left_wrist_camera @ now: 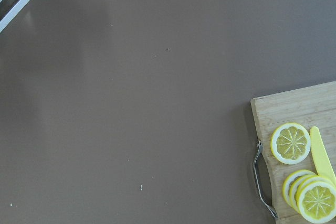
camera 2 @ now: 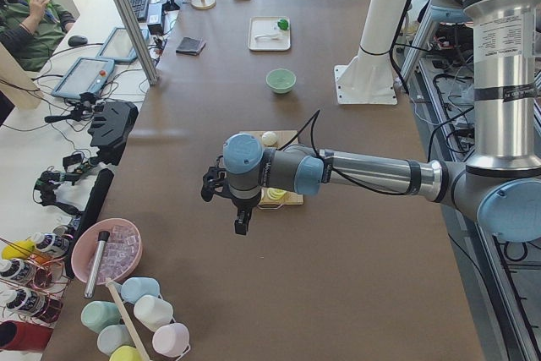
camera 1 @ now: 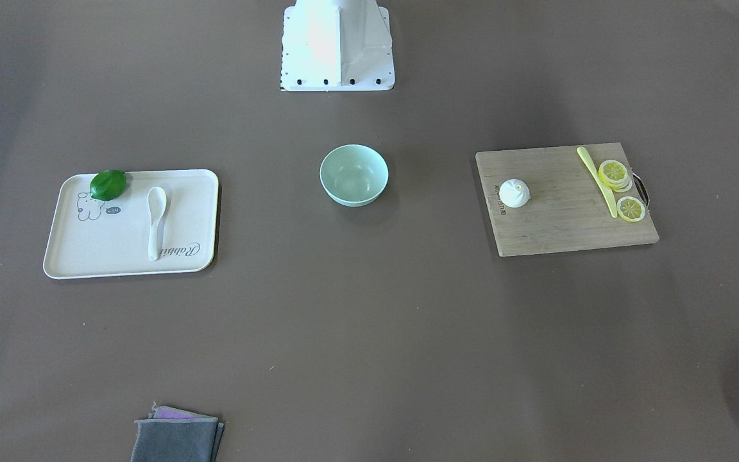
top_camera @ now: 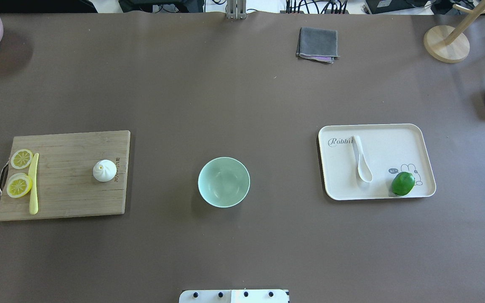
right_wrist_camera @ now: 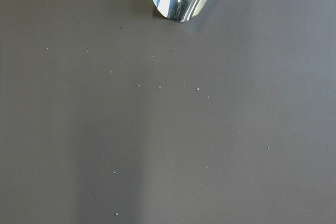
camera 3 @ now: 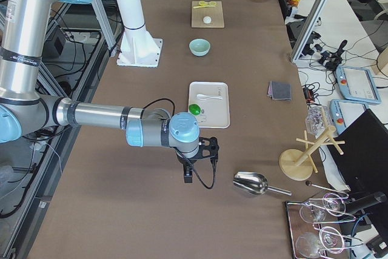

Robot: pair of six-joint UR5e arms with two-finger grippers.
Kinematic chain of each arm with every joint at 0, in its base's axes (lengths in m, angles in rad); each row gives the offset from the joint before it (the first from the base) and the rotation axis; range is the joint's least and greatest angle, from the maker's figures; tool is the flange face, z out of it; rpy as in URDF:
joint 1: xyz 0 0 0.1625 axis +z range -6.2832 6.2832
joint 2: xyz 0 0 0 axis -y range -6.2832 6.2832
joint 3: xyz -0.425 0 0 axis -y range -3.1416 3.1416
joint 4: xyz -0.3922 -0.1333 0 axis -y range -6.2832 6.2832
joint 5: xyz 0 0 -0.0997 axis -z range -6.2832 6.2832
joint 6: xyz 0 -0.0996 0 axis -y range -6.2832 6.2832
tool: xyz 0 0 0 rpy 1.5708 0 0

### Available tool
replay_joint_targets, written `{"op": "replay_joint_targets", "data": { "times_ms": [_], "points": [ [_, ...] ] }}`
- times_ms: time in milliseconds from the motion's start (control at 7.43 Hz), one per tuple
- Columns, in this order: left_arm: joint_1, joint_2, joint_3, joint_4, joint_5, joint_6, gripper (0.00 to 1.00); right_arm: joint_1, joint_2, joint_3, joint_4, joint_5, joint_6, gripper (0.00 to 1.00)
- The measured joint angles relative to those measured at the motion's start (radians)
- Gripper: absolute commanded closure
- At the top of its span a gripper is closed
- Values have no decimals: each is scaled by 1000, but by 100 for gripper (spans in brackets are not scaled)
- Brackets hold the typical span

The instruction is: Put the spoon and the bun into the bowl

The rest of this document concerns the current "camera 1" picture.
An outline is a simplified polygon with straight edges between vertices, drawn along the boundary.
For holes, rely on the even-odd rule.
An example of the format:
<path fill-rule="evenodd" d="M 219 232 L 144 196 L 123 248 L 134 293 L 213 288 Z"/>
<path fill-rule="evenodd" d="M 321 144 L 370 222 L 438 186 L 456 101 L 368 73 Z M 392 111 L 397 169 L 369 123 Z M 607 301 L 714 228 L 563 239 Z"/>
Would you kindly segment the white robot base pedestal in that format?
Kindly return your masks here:
<path fill-rule="evenodd" d="M 296 1 L 284 10 L 280 90 L 392 90 L 390 14 L 375 1 Z"/>

